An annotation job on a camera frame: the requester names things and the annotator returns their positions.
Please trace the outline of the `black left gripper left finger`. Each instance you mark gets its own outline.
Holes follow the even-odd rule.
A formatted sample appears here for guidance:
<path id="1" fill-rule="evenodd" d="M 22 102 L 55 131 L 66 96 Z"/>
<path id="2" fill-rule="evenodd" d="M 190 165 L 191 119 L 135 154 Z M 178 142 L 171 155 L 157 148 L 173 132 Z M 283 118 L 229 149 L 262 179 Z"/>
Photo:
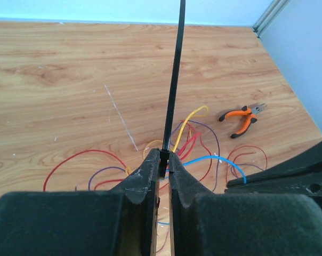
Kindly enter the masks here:
<path id="1" fill-rule="evenodd" d="M 108 191 L 0 198 L 0 255 L 155 255 L 160 151 Z"/>

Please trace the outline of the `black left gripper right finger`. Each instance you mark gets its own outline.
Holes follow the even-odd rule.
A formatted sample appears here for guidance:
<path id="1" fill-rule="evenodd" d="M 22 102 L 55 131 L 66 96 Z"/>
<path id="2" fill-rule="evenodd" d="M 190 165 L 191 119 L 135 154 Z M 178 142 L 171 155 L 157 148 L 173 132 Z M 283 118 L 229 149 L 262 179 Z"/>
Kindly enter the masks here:
<path id="1" fill-rule="evenodd" d="M 169 159 L 173 255 L 322 255 L 322 209 L 289 194 L 215 194 Z"/>

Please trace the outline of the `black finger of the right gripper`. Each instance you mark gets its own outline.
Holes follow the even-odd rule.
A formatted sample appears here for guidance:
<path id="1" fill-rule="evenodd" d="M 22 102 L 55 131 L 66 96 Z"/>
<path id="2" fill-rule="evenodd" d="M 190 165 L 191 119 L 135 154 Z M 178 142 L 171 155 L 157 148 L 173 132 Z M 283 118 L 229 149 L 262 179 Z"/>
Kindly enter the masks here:
<path id="1" fill-rule="evenodd" d="M 322 186 L 322 141 L 268 170 L 228 182 L 228 187 Z"/>
<path id="2" fill-rule="evenodd" d="M 322 172 L 233 185 L 226 189 L 226 193 L 298 194 L 322 205 Z"/>

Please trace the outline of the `black zip tie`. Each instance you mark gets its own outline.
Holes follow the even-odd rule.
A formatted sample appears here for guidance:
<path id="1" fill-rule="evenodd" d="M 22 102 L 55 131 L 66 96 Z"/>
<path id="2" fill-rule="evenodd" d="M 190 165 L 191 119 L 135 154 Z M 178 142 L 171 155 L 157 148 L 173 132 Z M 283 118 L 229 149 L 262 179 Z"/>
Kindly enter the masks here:
<path id="1" fill-rule="evenodd" d="M 184 34 L 184 23 L 186 16 L 186 1 L 180 1 L 180 12 L 179 12 L 179 24 L 176 36 L 175 53 L 173 60 L 172 76 L 170 83 L 170 91 L 168 96 L 167 112 L 165 119 L 165 128 L 162 148 L 160 150 L 160 160 L 159 160 L 159 177 L 165 178 L 167 163 L 170 156 L 170 139 L 172 133 L 173 117 L 176 102 L 176 92 L 178 88 L 178 79 L 180 72 L 181 63 L 181 53 L 183 44 L 183 34 Z"/>

